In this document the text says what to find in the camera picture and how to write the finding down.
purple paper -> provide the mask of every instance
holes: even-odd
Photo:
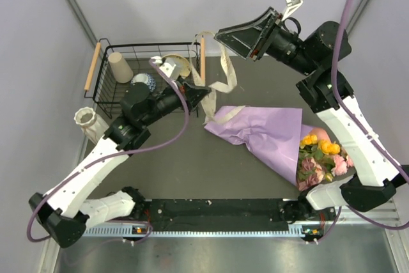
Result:
[[[233,106],[221,107],[215,118],[222,118]],[[301,124],[302,109],[244,107],[225,124],[211,121],[204,129],[233,145],[247,149],[267,166],[296,185],[300,140],[311,126]]]

white cup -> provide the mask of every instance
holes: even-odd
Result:
[[[129,64],[120,52],[113,52],[108,57],[108,62],[112,68],[114,78],[119,83],[127,83],[134,76]]]

purple cable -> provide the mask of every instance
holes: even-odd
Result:
[[[165,73],[163,73],[159,66],[156,65],[152,59],[149,60],[150,65],[158,72],[158,74],[165,79],[166,83],[168,83],[168,85],[170,85],[172,87],[172,89],[174,90],[174,92],[177,94],[177,96],[180,99],[180,102],[183,106],[183,110],[185,111],[185,122],[183,124],[182,129],[179,131],[179,133],[174,136],[172,139],[166,141],[165,143],[162,143],[160,145],[156,145],[156,146],[152,146],[152,147],[148,147],[148,148],[143,148],[140,150],[128,150],[125,152],[119,152],[119,153],[113,153],[110,155],[106,155],[105,157],[99,158],[91,163],[89,163],[87,166],[85,166],[85,169],[90,168],[91,166],[93,166],[94,164],[97,164],[105,159],[108,158],[113,158],[113,157],[117,157],[117,156],[121,156],[121,155],[131,155],[131,154],[136,154],[136,153],[144,153],[144,152],[150,152],[152,150],[158,150],[159,148],[163,148],[167,145],[170,145],[171,143],[175,142],[186,130],[187,125],[189,124],[189,108],[187,107],[185,98],[183,97],[182,93],[180,93],[178,87],[173,83],[173,80],[168,78],[168,76],[165,75]],[[74,174],[72,174],[71,176],[69,176],[68,178],[66,178],[65,180],[63,180],[54,190],[52,190],[50,193],[48,193],[48,195],[46,195],[40,202],[40,204],[38,204],[38,206],[34,209],[33,214],[30,217],[30,220],[28,222],[27,225],[27,239],[31,242],[41,242],[44,240],[47,240],[48,238],[50,238],[50,236],[46,236],[43,238],[33,238],[33,236],[31,235],[31,228],[33,227],[33,223],[34,220],[36,219],[36,216],[38,214],[38,212],[40,211],[40,209],[43,207],[43,205],[48,202],[48,200],[51,198],[51,196],[53,196],[55,193],[57,193],[58,190],[60,190],[62,187],[64,187],[68,182],[70,182],[71,180],[73,180],[76,176],[79,175],[79,172],[76,172]]]
[[[148,232],[146,233],[146,235],[138,240],[138,241],[134,241],[136,244],[141,244],[142,242],[144,242],[151,234],[153,231],[153,226],[151,225],[151,223],[149,222],[145,222],[145,221],[132,221],[132,223],[137,223],[137,224],[142,224],[145,225],[146,227],[148,227]],[[119,239],[119,238],[114,238],[114,239],[109,239],[106,241],[103,241],[101,243],[99,243],[98,245],[96,245],[95,247],[93,247],[92,249],[90,249],[89,251],[86,251],[84,253],[84,255],[79,258],[78,260],[76,260],[75,262],[71,262],[68,259],[68,256],[66,254],[65,251],[63,251],[63,258],[64,258],[64,262],[66,263],[66,265],[68,265],[69,267],[74,267],[76,266],[79,262],[81,262],[82,260],[84,260],[86,257],[88,257],[91,253],[94,253],[97,249],[99,249],[101,246],[104,246],[106,243],[111,243],[111,242],[123,242],[123,239]]]
[[[351,7],[352,7],[352,2],[353,0],[346,0],[345,2],[345,7],[343,10],[343,14],[341,15],[341,21],[339,23],[339,28],[335,40],[335,45],[334,45],[334,55],[332,56],[332,68],[331,68],[331,83],[332,83],[332,92],[334,93],[334,96],[338,102],[338,104],[344,109],[346,114],[357,124],[357,126],[361,129],[361,131],[365,134],[368,135],[368,131],[365,129],[363,124],[359,122],[357,117],[348,109],[348,107],[344,104],[339,92],[338,92],[338,87],[337,87],[337,72],[338,72],[338,59],[339,59],[339,52],[341,49],[341,42],[343,38],[343,33],[344,29],[346,27],[347,23],[347,18],[349,16]],[[380,152],[382,155],[399,171],[399,173],[402,175],[402,177],[406,180],[407,183],[409,183],[409,176],[405,173],[405,171],[402,169],[402,167],[387,153],[386,150],[384,150],[375,140],[372,140],[371,143],[373,146]],[[359,217],[363,218],[364,220],[374,224],[375,226],[379,226],[388,230],[403,230],[407,227],[409,227],[409,221],[401,226],[388,226],[384,225],[381,223],[378,223],[364,215],[362,215],[360,212],[356,211],[354,208],[348,207],[352,212],[357,214]]]

